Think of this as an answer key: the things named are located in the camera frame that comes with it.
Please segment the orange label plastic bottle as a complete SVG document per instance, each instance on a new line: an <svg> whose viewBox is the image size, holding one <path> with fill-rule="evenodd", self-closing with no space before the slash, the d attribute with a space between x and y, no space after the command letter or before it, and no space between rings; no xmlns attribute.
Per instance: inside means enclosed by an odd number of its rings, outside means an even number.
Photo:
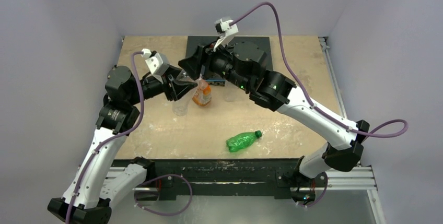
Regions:
<svg viewBox="0 0 443 224"><path fill-rule="evenodd" d="M205 80L200 78L196 82L197 89L192 100L200 107L207 106L212 100L212 90Z"/></svg>

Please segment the large clear plastic bottle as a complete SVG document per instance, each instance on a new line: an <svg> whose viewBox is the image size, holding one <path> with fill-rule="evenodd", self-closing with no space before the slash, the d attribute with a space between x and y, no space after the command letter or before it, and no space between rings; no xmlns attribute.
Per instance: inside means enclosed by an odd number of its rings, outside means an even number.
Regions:
<svg viewBox="0 0 443 224"><path fill-rule="evenodd" d="M234 102L237 98L237 90L238 88L236 86L229 86L226 84L223 89L224 100L227 102Z"/></svg>

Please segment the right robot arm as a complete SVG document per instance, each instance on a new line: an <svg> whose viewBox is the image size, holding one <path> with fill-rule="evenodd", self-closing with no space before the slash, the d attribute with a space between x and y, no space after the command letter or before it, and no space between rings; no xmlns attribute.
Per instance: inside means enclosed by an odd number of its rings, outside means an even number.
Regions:
<svg viewBox="0 0 443 224"><path fill-rule="evenodd" d="M360 161L363 137L354 130L367 127L367 123L350 121L315 101L309 104L300 86L279 72L267 70L267 54L254 43L240 42L228 49L198 45L178 65L192 79L218 75L243 90L256 105L289 116L323 137L327 143L302 157L293 172L298 185L307 185L329 169L349 172Z"/></svg>

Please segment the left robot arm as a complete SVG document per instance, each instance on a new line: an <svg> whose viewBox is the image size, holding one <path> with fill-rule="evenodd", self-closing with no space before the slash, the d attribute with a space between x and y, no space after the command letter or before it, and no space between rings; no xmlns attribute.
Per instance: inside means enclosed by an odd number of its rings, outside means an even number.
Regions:
<svg viewBox="0 0 443 224"><path fill-rule="evenodd" d="M144 111L136 104L160 94L177 101L197 87L195 82L177 80L180 73L181 69L170 66L160 80L149 73L137 80L126 66L115 66L108 72L103 107L88 153L63 196L50 200L50 213L65 223L108 223L112 211L135 186L154 184L153 164L144 158L135 158L110 183L105 180L116 154L141 123Z"/></svg>

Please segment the slim clear plastic bottle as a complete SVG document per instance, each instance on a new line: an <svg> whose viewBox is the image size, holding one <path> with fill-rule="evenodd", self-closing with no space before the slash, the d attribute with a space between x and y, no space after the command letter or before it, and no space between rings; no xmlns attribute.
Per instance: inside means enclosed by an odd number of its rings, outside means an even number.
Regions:
<svg viewBox="0 0 443 224"><path fill-rule="evenodd" d="M197 83L184 70L180 72L176 79L178 81L190 82L192 85L194 85L194 87L187 91L183 97L181 97L178 101L174 101L172 105L172 111L175 115L185 116L188 112L188 105L196 92Z"/></svg>

